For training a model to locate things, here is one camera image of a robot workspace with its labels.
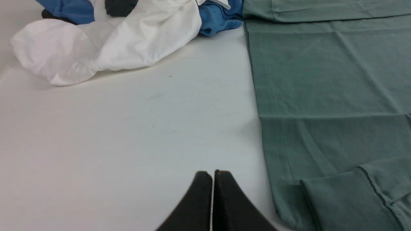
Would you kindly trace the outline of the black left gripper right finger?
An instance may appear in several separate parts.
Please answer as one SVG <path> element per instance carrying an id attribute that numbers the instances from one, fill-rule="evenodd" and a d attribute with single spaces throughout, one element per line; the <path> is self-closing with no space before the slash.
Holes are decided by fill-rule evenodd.
<path id="1" fill-rule="evenodd" d="M 213 231 L 276 231 L 229 171 L 214 173 Z"/>

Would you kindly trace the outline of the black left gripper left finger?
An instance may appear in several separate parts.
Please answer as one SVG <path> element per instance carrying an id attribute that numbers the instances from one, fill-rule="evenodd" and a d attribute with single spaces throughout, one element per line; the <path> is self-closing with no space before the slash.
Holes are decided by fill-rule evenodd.
<path id="1" fill-rule="evenodd" d="M 157 230 L 209 231 L 212 189 L 212 177 L 205 171 L 196 172 L 186 194 Z"/>

